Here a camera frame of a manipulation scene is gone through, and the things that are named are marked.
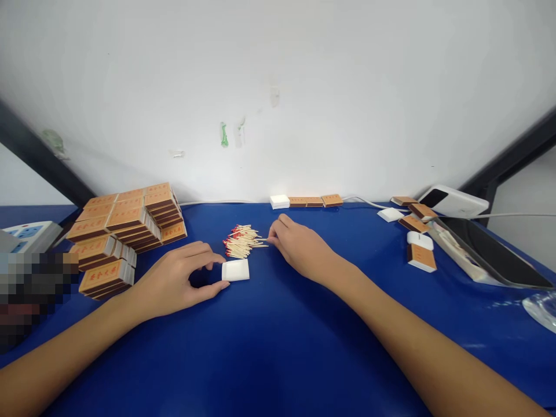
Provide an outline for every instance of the green mark on wall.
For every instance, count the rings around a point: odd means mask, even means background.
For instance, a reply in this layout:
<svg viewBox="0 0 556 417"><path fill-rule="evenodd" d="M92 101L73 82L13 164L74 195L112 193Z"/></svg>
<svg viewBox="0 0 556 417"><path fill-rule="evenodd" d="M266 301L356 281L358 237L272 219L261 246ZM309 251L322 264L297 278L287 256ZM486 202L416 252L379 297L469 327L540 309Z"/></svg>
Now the green mark on wall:
<svg viewBox="0 0 556 417"><path fill-rule="evenodd" d="M226 123L224 122L220 122L220 144L222 145L223 148L227 148L228 147L228 135L226 134Z"/></svg>

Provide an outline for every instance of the pixelated area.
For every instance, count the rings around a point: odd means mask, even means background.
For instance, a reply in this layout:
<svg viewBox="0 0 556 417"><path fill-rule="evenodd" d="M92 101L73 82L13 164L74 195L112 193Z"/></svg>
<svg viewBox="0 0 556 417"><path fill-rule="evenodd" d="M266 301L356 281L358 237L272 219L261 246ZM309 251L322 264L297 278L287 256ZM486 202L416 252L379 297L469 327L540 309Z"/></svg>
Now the pixelated area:
<svg viewBox="0 0 556 417"><path fill-rule="evenodd" d="M77 254L0 254L0 354L63 303L79 279Z"/></svg>

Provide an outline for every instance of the glass object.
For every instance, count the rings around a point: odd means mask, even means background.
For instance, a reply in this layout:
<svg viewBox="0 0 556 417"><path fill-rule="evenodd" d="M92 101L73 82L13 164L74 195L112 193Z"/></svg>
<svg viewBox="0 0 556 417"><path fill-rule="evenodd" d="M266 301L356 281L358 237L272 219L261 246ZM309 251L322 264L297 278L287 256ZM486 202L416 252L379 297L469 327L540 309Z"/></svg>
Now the glass object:
<svg viewBox="0 0 556 417"><path fill-rule="evenodd" d="M531 317L556 333L556 292L540 292L521 303Z"/></svg>

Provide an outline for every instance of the power strip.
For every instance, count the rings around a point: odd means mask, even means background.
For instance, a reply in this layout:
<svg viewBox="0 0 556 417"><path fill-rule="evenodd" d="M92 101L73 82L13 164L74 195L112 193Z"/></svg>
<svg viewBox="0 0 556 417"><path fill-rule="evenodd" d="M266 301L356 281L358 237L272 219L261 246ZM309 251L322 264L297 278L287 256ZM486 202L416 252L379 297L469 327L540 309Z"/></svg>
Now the power strip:
<svg viewBox="0 0 556 417"><path fill-rule="evenodd" d="M20 240L12 253L43 253L54 243L62 228L54 222L44 221L13 226L4 231Z"/></svg>

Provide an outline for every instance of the pile of matches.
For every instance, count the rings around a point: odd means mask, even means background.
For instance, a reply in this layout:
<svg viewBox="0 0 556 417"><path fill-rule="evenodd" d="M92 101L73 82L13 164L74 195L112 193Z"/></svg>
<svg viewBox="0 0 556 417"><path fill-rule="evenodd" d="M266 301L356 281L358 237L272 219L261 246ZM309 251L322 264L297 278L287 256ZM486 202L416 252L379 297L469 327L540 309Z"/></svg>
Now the pile of matches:
<svg viewBox="0 0 556 417"><path fill-rule="evenodd" d="M230 258L245 259L249 256L252 248L268 247L268 245L262 244L266 239L259 236L257 232L251 229L251 225L236 225L228 238L222 241L226 247L226 255Z"/></svg>

